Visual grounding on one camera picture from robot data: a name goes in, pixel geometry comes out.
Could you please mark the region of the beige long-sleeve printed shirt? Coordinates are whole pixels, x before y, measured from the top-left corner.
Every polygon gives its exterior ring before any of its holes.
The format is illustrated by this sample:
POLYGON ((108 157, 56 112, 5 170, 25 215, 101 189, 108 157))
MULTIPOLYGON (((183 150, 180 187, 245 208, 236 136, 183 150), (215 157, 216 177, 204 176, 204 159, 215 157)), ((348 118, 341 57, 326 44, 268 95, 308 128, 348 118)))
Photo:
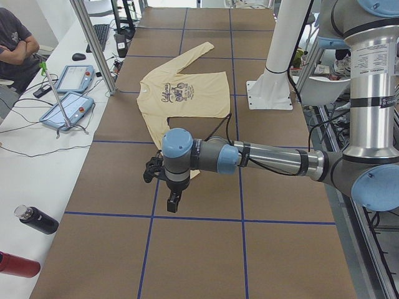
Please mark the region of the beige long-sleeve printed shirt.
POLYGON ((170 130, 169 118, 224 118, 230 113, 230 91, 225 72, 180 73, 212 49, 212 43, 204 42, 153 69, 140 81, 138 107, 159 150, 164 134, 170 130))

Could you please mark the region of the lower teach pendant tablet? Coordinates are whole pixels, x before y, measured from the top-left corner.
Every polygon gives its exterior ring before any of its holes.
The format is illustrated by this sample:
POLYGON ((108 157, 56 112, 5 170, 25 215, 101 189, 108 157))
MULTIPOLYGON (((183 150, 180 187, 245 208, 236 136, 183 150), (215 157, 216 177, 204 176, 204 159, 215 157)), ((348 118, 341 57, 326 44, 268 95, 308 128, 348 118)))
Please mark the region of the lower teach pendant tablet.
POLYGON ((51 106, 51 108, 44 113, 39 121, 43 125, 55 128, 61 131, 67 131, 78 122, 94 107, 94 100, 86 97, 80 93, 67 92, 61 99, 62 108, 64 109, 71 126, 66 125, 64 115, 58 104, 51 106))

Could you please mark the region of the teach pendant tablet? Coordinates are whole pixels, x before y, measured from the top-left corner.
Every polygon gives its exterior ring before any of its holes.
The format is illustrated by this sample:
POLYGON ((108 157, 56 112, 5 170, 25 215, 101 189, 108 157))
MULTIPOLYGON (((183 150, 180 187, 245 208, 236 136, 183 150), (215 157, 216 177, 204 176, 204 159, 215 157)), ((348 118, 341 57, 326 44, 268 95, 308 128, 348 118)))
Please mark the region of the teach pendant tablet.
POLYGON ((66 125, 64 115, 58 104, 51 106, 51 108, 44 113, 39 121, 43 125, 55 128, 61 131, 67 131, 78 122, 94 107, 94 100, 86 97, 80 93, 67 92, 61 99, 62 108, 64 109, 71 126, 66 125))
POLYGON ((95 75, 93 65, 66 65, 55 84, 57 93, 84 93, 95 75))

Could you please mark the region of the black water bottle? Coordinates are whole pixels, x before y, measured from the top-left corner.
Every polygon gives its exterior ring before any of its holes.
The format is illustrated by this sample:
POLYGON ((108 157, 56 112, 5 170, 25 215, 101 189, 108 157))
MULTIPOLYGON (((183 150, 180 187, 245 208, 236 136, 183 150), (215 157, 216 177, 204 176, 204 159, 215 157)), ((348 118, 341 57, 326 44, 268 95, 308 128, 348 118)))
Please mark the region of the black water bottle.
POLYGON ((14 215, 21 223, 46 235, 51 235, 56 232, 59 226, 57 220, 36 207, 20 205, 15 208, 14 215))

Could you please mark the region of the upper teach pendant tablet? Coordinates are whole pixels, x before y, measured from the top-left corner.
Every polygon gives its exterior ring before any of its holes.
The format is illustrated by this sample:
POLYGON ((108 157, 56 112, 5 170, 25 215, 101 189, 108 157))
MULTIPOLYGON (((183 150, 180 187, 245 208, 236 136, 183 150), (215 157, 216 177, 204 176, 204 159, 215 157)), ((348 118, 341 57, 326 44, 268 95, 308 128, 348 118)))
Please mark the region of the upper teach pendant tablet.
POLYGON ((57 93, 84 93, 95 75, 93 65, 66 65, 55 84, 57 93))

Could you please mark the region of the black computer mouse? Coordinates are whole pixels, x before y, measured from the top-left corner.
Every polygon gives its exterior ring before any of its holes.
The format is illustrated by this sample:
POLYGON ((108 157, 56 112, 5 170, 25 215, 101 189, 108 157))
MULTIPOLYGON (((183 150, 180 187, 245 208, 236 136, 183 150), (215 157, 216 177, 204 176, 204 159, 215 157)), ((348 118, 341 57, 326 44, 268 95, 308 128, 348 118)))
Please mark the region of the black computer mouse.
POLYGON ((81 61, 81 60, 85 60, 86 59, 86 55, 82 54, 82 53, 74 53, 72 55, 72 60, 73 61, 81 61))

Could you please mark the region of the black phone on desk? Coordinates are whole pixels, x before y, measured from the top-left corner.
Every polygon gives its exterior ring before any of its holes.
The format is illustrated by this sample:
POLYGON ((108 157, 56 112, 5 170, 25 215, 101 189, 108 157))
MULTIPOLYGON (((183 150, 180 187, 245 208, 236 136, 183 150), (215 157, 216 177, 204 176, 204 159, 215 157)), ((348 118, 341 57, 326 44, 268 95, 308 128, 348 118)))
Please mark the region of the black phone on desk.
POLYGON ((33 96, 36 98, 41 98, 47 93, 49 93, 52 90, 51 86, 46 84, 41 87, 39 87, 34 93, 33 96))

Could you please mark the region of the red water bottle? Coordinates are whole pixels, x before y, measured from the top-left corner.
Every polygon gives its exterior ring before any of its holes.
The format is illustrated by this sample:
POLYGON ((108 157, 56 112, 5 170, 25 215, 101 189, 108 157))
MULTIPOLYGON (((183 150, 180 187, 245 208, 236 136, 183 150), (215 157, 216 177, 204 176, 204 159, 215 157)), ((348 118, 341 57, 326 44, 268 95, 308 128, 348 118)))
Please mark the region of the red water bottle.
POLYGON ((39 262, 1 252, 1 273, 24 278, 32 278, 41 270, 39 262))

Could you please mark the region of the black keyboard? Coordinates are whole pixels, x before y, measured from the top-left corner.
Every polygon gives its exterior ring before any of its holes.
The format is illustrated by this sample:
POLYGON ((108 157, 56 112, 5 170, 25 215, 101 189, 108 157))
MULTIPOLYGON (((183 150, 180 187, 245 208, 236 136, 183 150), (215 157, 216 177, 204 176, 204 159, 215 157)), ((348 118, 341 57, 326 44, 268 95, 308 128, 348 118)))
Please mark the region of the black keyboard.
POLYGON ((106 43, 108 40, 110 26, 108 24, 95 24, 93 25, 94 32, 99 40, 102 51, 105 50, 106 43))

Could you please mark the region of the metal stick with green clip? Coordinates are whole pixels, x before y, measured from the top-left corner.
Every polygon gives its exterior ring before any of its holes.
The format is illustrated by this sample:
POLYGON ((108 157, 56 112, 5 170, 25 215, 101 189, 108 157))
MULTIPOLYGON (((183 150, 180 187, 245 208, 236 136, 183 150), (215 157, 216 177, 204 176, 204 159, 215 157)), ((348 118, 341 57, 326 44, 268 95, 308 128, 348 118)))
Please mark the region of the metal stick with green clip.
POLYGON ((78 125, 78 124, 73 125, 73 124, 71 124, 71 121, 70 121, 69 117, 67 116, 64 107, 62 106, 62 103, 61 103, 61 100, 59 98, 59 94, 57 93, 57 90, 55 88, 55 85, 53 84, 51 75, 50 75, 50 73, 47 70, 46 63, 45 62, 41 62, 39 64, 39 66, 41 68, 41 75, 47 77, 48 83, 49 83, 49 85, 51 87, 51 90, 53 91, 55 99, 57 100, 57 104, 58 104, 58 106, 60 108, 60 111, 62 113, 62 116, 64 118, 64 124, 62 126, 58 127, 58 129, 57 129, 56 138, 59 139, 60 131, 61 131, 62 128, 65 128, 66 130, 69 130, 71 128, 78 128, 78 129, 81 129, 85 134, 88 135, 89 132, 82 125, 78 125))

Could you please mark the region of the seated person grey shirt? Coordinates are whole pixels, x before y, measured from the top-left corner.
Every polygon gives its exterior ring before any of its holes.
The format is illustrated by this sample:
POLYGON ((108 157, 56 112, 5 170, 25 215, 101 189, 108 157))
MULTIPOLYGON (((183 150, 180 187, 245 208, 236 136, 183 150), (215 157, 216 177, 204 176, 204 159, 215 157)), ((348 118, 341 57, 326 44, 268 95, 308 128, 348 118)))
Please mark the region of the seated person grey shirt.
POLYGON ((1 8, 1 78, 21 94, 38 73, 41 62, 36 55, 39 44, 22 22, 6 8, 1 8))

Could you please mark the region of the white pedestal column base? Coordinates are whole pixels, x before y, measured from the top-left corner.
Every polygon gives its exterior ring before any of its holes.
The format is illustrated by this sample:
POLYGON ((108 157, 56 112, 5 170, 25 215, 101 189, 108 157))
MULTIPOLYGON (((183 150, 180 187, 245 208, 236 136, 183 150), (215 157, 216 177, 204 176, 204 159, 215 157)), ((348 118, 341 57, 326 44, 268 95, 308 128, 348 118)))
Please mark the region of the white pedestal column base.
POLYGON ((251 110, 292 110, 289 69, 312 1, 283 0, 267 55, 264 72, 256 81, 247 81, 251 110))

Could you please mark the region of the aluminium frame post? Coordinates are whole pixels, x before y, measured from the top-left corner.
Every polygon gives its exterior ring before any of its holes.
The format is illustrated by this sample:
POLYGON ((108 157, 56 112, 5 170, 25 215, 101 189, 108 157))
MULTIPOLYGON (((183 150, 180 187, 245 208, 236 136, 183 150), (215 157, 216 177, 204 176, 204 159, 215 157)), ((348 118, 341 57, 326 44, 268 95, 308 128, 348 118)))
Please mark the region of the aluminium frame post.
POLYGON ((87 13, 87 10, 84 5, 83 0, 70 0, 72 8, 80 22, 84 35, 87 39, 88 45, 94 55, 94 59, 96 64, 102 74, 102 78, 108 88, 108 92, 110 95, 114 95, 117 91, 115 81, 111 76, 111 71, 108 68, 107 61, 103 54, 103 50, 100 46, 97 35, 94 31, 94 27, 91 23, 90 17, 87 13))

